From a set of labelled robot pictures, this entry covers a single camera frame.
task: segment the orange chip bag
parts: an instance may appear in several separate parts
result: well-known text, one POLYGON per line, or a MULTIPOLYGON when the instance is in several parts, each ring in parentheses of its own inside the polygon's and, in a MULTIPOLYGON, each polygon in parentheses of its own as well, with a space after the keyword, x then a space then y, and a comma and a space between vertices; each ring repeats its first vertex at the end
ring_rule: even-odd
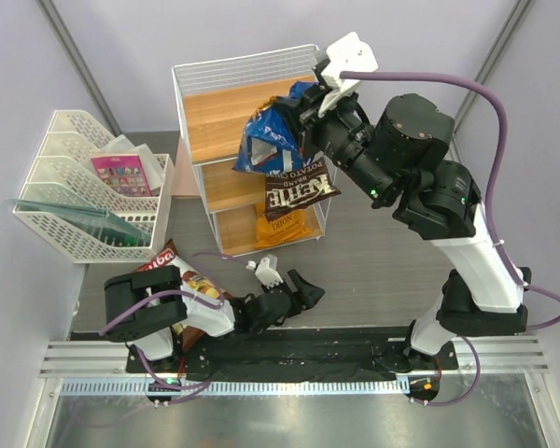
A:
POLYGON ((255 210, 258 214, 256 249, 290 243, 312 232, 305 225, 304 210, 295 210, 271 221, 264 216, 265 203, 256 204, 255 210))

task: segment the white bracket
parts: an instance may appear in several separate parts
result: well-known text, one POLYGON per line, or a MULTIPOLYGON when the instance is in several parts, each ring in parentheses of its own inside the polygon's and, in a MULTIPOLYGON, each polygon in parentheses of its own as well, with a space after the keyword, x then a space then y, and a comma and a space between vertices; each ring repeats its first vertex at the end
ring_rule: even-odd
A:
POLYGON ((349 33, 337 40, 326 49, 329 58, 328 66, 321 72, 322 78, 332 88, 324 97, 319 107, 318 116, 321 118, 332 109, 338 100, 350 95, 361 81, 355 79, 341 79, 340 73, 345 70, 356 72, 374 72, 378 65, 371 47, 361 42, 358 34, 349 33))
POLYGON ((259 262, 258 268, 255 271, 255 276, 266 287, 275 287, 280 285, 284 280, 276 270, 278 264, 278 257, 268 254, 259 262))

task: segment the metal floor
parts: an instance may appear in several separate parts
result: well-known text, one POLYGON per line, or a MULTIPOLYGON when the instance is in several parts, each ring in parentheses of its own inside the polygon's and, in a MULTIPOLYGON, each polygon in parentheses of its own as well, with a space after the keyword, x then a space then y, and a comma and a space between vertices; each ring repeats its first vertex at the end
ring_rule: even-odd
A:
MULTIPOLYGON (((128 135, 137 145, 175 157, 178 133, 128 135)), ((451 264, 432 245, 392 219, 390 210, 371 210, 370 200, 339 173, 343 194, 333 198, 326 236, 271 250, 281 273, 297 269, 327 292, 307 313, 290 319, 291 327, 408 325, 438 298, 451 264)), ((217 250, 201 200, 174 200, 168 235, 183 259, 201 250, 217 250)), ((263 253, 251 257, 261 257, 263 253)), ((235 263, 203 263, 231 294, 259 291, 255 276, 235 263)), ((85 276, 73 329, 97 330, 105 324, 104 281, 131 271, 136 264, 94 264, 85 276)))
MULTIPOLYGON (((446 399, 472 375, 442 379, 446 399)), ((545 448, 523 375, 485 375, 465 402, 402 395, 210 397, 154 410, 145 397, 62 397, 50 448, 545 448)))

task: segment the desk organizer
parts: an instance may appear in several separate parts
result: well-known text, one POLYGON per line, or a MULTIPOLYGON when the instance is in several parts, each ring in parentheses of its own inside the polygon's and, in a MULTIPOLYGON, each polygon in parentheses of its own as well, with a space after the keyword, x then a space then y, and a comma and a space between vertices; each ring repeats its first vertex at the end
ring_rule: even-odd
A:
POLYGON ((18 219, 75 263, 149 261, 164 245, 171 205, 172 161, 168 155, 156 156, 165 172, 160 196, 122 196, 83 165, 113 139, 114 135, 85 111, 56 111, 19 199, 69 205, 87 201, 148 232, 150 246, 107 245, 53 214, 22 211, 18 206, 13 210, 18 219))

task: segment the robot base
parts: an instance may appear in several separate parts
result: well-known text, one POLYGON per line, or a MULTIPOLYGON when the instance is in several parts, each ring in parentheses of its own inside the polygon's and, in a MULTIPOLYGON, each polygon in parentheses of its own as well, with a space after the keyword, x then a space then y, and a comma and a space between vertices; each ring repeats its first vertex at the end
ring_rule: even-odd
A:
MULTIPOLYGON (((253 383, 390 381, 397 373, 436 370, 433 357, 425 362, 415 361, 408 370, 402 364, 387 364, 389 359, 397 359, 405 351, 409 330, 407 327, 272 329, 248 337, 203 336, 185 354, 185 369, 191 381, 253 383)), ((442 348, 438 360, 443 371, 458 369, 451 343, 442 348)), ((136 359, 129 359, 127 372, 144 373, 145 370, 136 359)))

